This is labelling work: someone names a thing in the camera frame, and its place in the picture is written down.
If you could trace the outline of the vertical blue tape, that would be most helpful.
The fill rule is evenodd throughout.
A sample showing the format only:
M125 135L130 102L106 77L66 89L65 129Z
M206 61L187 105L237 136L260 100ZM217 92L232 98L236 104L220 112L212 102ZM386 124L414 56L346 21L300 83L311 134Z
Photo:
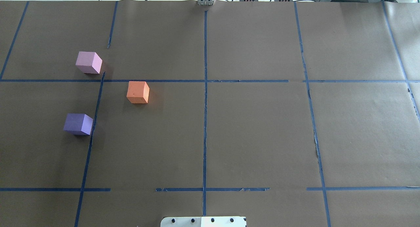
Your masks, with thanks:
M208 99L208 62L207 62L207 20L204 12L204 115L203 115L203 167L202 167L202 214L207 215L207 99Z
M79 223L79 219L80 219L80 212L81 212L81 209L82 209L83 197L84 197L85 188L86 188L87 174L88 174L88 169L89 169L89 164L90 164L90 156L91 156L91 152L92 152L94 134L95 134L95 129L96 129L97 115L98 115L100 101L101 101L101 97L102 97L102 91L103 91L105 76L106 76L106 72L103 73L103 75L100 79L99 92L98 92L98 97L97 97L97 100L96 100L96 108L95 108L95 113L94 113L94 117L93 117L93 126L92 126L92 130L91 130L91 134L90 134L88 152L87 152L87 156L86 156L84 173L83 173L82 183L81 183L81 187L80 187L80 194L79 194L79 199L78 199L77 211L76 211L76 215L75 215L75 222L74 222L75 227L78 227L78 223Z
M323 170L323 165L322 165L321 150L320 150L320 147L319 147L316 120L315 120L315 117L314 117L314 110L313 110L313 103L312 103L312 98L311 98L311 89L310 89L309 77L308 77L306 61L305 61L303 38L302 38L302 32L301 32L301 27L300 27L298 7L297 7L296 2L294 2L293 4L294 4L296 25L297 25L297 31L298 31L301 59L302 59L302 64L303 64L303 69L304 69L304 77L305 77L304 83L306 85L306 93L307 93L307 98L308 98L309 111L310 111L310 116L311 116L313 134L314 134L314 142L315 142L316 154L317 154L317 160L318 160L318 167L319 167L319 174L320 174L320 181L321 181L321 192L322 192L323 198L324 198L324 207L325 207L325 215L326 215L327 226L331 227L332 225L331 225L330 212L329 212L329 206L328 206L328 200L327 200L327 191L326 191L326 185L325 185L324 170Z

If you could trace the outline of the lower centre horizontal tape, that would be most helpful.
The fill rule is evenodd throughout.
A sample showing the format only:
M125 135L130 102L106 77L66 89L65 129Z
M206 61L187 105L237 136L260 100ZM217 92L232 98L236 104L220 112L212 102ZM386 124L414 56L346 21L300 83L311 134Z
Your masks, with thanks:
M206 188L206 192L264 192L270 188ZM203 188L156 188L156 192L202 192Z

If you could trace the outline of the brown paper table cover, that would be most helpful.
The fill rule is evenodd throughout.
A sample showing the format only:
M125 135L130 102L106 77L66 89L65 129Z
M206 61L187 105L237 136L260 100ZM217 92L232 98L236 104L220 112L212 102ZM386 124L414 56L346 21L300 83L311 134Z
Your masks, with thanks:
M247 227L327 227L294 4L30 1L3 79L204 80L206 216ZM419 4L385 3L408 80L419 80ZM1 70L23 1L1 2ZM297 2L309 80L404 80L381 3ZM76 66L96 52L100 74ZM203 216L204 83L104 82L78 227L157 227ZM405 83L309 83L326 187L419 187L419 121ZM1 82L1 188L80 188L100 82ZM80 192L1 192L2 227L74 227ZM327 191L332 227L418 227L419 190Z

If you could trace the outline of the pink cube block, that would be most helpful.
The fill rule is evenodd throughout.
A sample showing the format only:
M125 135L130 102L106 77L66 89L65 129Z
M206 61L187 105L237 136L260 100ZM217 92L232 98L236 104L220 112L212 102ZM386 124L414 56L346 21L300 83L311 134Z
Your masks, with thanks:
M96 52L79 51L75 66L83 73L100 74L102 62Z

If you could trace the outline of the purple cube block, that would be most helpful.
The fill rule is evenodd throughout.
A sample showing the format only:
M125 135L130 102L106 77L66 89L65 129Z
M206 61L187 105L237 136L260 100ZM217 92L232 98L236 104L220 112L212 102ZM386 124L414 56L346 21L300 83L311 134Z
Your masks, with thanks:
M88 136L92 132L93 121L93 118L86 114L68 113L63 131L73 135Z

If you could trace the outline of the lower right horizontal tape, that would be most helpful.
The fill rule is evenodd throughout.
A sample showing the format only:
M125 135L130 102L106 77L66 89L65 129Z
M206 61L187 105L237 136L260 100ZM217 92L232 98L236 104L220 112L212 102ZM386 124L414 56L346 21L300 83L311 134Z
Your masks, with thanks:
M375 186L375 187L326 187L326 188L306 188L307 191L401 191L419 190L418 186Z

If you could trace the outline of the upper left short tape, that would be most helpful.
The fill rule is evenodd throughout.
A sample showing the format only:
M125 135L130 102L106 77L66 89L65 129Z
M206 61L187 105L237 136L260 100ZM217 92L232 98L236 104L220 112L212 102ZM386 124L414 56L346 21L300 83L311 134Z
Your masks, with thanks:
M109 40L108 40L108 44L107 44L107 49L110 48L111 42L112 42L112 37L113 37L113 33L114 33L114 25L115 25L115 20L116 20L116 13L117 13L118 3L119 3L119 1L116 1L115 2L115 5L114 5L114 12L113 12L113 18L112 18L110 33L109 33Z

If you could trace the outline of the left vertical blue tape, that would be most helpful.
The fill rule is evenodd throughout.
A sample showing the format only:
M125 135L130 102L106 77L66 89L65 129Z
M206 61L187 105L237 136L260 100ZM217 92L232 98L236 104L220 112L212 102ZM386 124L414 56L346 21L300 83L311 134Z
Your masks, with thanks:
M91 134L90 134L88 152L87 152L87 156L86 156L84 173L83 173L82 183L81 183L81 187L80 187L80 194L79 194L79 199L78 199L77 211L76 211L76 215L75 215L75 222L74 222L75 227L78 227L78 223L79 223L79 219L80 219L80 212L81 212L81 209L82 209L83 197L84 197L85 188L86 188L87 174L88 174L88 169L89 169L89 164L90 164L90 156L91 156L91 152L92 152L94 134L95 134L95 129L96 129L97 115L98 115L100 101L101 101L101 97L102 97L102 91L103 91L105 76L106 76L106 72L103 73L103 75L100 79L99 92L98 92L98 97L97 97L97 100L96 100L96 108L95 108L95 113L94 113L94 117L93 117L93 126L92 126L92 130L91 130Z

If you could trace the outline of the right vertical blue tape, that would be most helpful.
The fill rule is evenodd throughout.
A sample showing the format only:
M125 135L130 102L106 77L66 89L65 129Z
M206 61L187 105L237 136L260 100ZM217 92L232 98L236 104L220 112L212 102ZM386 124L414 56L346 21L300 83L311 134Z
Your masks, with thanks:
M314 134L314 142L315 142L316 154L317 154L317 160L318 160L318 167L319 167L319 174L320 174L320 181L321 181L321 192L322 192L323 198L324 198L324 207L325 207L325 215L326 215L327 226L331 227L332 225L331 225L330 212L329 212L329 206L328 206L328 200L327 200L327 191L326 191L326 185L325 185L324 170L323 170L323 165L322 165L321 150L320 150L320 147L319 147L316 120L315 120L315 117L314 117L314 110L313 110L313 103L312 103L312 98L311 98L311 89L310 89L309 77L308 77L306 61L305 61L303 38L302 38L302 32L301 32L301 27L300 27L298 7L297 7L296 2L294 2L293 4L294 4L296 25L297 25L297 31L298 31L301 59L302 59L302 64L303 64L303 69L304 69L304 77L305 77L304 83L306 85L306 93L307 93L307 98L308 98L309 111L310 111L310 116L311 116L313 134Z

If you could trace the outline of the upper right horizontal tape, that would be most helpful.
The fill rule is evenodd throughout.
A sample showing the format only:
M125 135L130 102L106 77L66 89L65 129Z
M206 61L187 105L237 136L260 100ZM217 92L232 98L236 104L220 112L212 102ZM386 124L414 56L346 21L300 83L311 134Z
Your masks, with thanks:
M303 83L420 83L420 80L303 80Z

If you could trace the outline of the far right diagonal tape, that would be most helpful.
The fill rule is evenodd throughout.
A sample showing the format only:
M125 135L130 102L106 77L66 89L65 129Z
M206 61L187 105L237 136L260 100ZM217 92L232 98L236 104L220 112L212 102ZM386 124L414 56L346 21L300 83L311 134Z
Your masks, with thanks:
M411 85L410 85L410 81L408 80L408 76L407 76L407 73L406 73L406 70L405 70L404 64L403 64L403 62L402 62L402 58L401 58L401 55L400 55L399 49L398 49L397 44L396 44L396 41L395 41L395 37L394 37L393 31L392 31L392 29L391 29L391 27L390 27L390 23L389 23L389 15L387 14L387 10L386 10L386 5L385 5L385 2L384 2L384 1L382 1L382 2L381 2L381 5L382 5L383 13L384 13L385 22L386 22L386 25L387 25L387 30L388 30L388 32L389 32L389 34L390 34L390 38L391 38L391 41L392 41L392 44L393 44L393 48L394 48L395 53L396 53L396 55L397 55L397 60L398 60L398 63L399 63L399 65L400 65L401 72L402 72L402 74L403 74L404 82L405 82L405 84L406 84L406 86L407 86L407 88L408 88L408 94L409 94L409 96L410 96L410 98L411 98L411 102L412 102L412 104L413 104L414 111L415 111L415 113L416 113L416 117L417 117L418 121L420 122L420 117L419 117L419 108L418 108L418 105L417 105L416 100L415 100L415 98L414 98L413 91L412 91L412 89L411 89Z

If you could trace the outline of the diagonal tape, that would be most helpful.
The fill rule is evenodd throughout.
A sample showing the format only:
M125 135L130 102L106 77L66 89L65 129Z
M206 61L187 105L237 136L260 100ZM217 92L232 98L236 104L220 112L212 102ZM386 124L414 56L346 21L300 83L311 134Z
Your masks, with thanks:
M5 79L3 79L3 76L4 76L4 74L5 74L5 71L6 71L6 68L7 68L7 64L8 64L8 62L9 62L9 58L10 58L10 55L11 55L11 53L12 53L12 49L13 49L13 47L14 47L14 45L15 45L15 41L16 41L17 36L18 36L18 34L19 34L19 31L20 31L20 28L21 28L21 26L22 26L23 19L25 18L25 14L26 14L26 12L27 12L27 9L28 9L29 4L30 4L30 1L25 1L25 6L24 6L24 8L22 9L22 13L21 13L21 16L20 16L19 22L18 22L18 24L17 24L17 26L16 26L16 28L15 28L15 32L14 32L13 39L12 39L12 41L10 42L10 47L9 47L9 50L8 50L8 52L7 52L7 55L6 55L5 59L4 59L3 67L2 67L2 70L1 70L1 76L0 76L1 81L5 81Z
M390 23L389 23L389 15L387 14L387 10L386 10L386 5L385 5L385 2L384 2L384 1L382 1L382 2L381 2L381 5L382 5L383 13L384 13L385 22L386 22L386 25L387 25L387 30L388 30L388 32L389 32L389 34L390 34L390 38L391 38L391 41L392 41L392 44L393 44L393 48L394 48L395 53L396 53L396 55L397 55L397 60L398 60L398 63L399 63L399 65L400 65L401 72L402 72L402 74L403 74L404 82L405 82L405 84L406 84L406 86L407 86L407 88L408 88L408 94L409 94L409 96L410 96L410 98L411 98L411 102L412 102L412 104L413 104L414 111L415 111L415 113L416 113L416 117L417 117L418 121L420 122L420 117L419 117L419 108L418 108L418 105L417 105L416 100L415 100L415 98L414 98L413 91L412 91L412 89L411 89L411 85L410 85L410 81L408 80L408 76L407 76L407 73L406 73L406 70L405 70L404 64L403 64L403 62L402 62L402 58L401 58L401 55L400 55L399 49L398 49L397 44L396 44L396 41L395 41L395 37L394 37L393 31L392 31L392 29L391 29L391 27L390 27Z

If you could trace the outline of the far left diagonal tape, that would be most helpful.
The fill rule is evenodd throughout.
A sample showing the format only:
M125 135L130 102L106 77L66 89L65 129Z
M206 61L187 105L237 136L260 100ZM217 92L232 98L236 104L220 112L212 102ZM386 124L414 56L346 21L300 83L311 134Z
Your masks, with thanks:
M3 79L3 76L4 76L4 74L5 74L5 71L6 71L6 68L7 68L7 64L8 64L8 62L9 62L9 58L10 58L10 55L11 55L11 53L12 53L12 49L13 49L13 47L14 47L14 45L15 45L15 41L16 41L17 36L18 36L18 34L19 34L19 31L20 31L20 28L21 28L21 26L22 26L23 19L25 18L25 14L26 14L26 12L27 12L27 9L28 9L29 4L30 4L30 1L25 1L25 6L24 6L24 8L22 9L22 13L21 13L21 16L20 16L19 22L18 22L18 24L17 24L17 26L16 26L16 28L15 28L15 32L14 32L13 39L12 39L12 41L10 42L10 47L9 47L9 50L8 50L8 52L7 52L7 55L6 55L5 59L4 59L3 67L2 67L2 70L1 70L1 76L0 76L1 81L5 81L5 79Z

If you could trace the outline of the upper horizontal blue tape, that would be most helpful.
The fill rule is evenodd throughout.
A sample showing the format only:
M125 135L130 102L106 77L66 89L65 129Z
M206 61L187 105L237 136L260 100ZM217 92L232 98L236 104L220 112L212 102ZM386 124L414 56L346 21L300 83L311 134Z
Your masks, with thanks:
M123 83L129 81L145 81L149 83L288 83L289 80L104 80L110 83ZM53 79L2 79L1 82L78 82L78 83L95 83L101 80L53 80Z

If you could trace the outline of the white metal base plate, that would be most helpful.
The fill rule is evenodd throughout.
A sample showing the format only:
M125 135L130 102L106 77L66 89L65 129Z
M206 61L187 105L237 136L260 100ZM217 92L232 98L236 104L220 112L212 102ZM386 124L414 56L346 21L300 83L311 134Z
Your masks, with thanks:
M244 216L183 216L164 217L161 227L246 227Z

